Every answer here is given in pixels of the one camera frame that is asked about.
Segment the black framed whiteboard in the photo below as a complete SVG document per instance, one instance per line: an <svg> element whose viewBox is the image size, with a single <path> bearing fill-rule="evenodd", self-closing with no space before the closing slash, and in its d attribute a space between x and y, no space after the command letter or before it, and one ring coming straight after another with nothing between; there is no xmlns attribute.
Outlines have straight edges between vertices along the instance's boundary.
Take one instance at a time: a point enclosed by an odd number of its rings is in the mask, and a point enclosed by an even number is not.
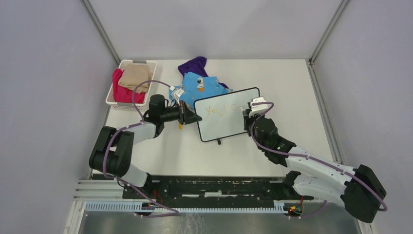
<svg viewBox="0 0 413 234"><path fill-rule="evenodd" d="M243 89L194 102L194 111L202 117L197 122L201 142L218 141L246 133L244 118L239 107L248 108L248 103L260 96L257 87Z"/></svg>

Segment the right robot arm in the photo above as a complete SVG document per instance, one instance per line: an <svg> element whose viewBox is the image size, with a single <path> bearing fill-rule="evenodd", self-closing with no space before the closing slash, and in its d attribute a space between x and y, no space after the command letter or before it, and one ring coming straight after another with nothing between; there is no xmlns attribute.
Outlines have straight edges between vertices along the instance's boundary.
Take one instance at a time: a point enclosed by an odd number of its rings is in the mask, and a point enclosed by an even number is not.
<svg viewBox="0 0 413 234"><path fill-rule="evenodd" d="M284 197L323 199L365 223L372 223L378 212L386 211L383 202L387 192L370 167L361 164L354 168L314 156L280 136L272 119L251 108L242 114L244 129L257 148L270 162L290 169L281 186Z"/></svg>

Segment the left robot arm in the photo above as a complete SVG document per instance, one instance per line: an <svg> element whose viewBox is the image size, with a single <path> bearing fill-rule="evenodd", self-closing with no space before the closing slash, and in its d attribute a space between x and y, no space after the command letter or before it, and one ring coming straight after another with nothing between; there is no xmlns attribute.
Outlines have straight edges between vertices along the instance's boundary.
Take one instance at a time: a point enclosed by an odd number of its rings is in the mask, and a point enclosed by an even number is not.
<svg viewBox="0 0 413 234"><path fill-rule="evenodd" d="M150 174L132 164L133 146L158 137L166 122L177 121L186 125L201 120L183 100L167 106L163 95L153 95L142 122L120 129L102 127L89 158L89 167L108 177L119 178L134 185L134 192L140 198L148 198L153 192L153 185L148 182Z"/></svg>

